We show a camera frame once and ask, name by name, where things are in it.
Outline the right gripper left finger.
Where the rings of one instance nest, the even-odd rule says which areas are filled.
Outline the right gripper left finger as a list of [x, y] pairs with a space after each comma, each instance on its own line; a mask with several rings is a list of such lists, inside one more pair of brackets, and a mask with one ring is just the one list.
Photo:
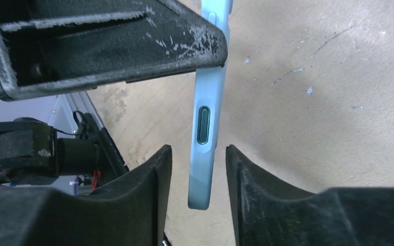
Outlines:
[[162, 245], [172, 148], [90, 194], [0, 188], [0, 245]]

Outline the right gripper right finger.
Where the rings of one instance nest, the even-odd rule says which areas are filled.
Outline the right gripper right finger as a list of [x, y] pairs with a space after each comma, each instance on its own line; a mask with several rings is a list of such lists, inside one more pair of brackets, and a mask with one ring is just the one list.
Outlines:
[[311, 193], [226, 148], [237, 245], [394, 245], [394, 187]]

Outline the phone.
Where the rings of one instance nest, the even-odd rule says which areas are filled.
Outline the phone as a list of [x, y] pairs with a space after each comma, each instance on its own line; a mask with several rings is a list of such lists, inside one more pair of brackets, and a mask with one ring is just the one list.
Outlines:
[[190, 209], [206, 210], [210, 204], [226, 68], [196, 71], [188, 184]]

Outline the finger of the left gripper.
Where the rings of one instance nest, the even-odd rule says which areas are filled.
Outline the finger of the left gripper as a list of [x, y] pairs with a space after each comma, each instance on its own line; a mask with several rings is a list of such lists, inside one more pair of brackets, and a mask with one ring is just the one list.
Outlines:
[[178, 1], [0, 1], [0, 99], [224, 65], [225, 34]]

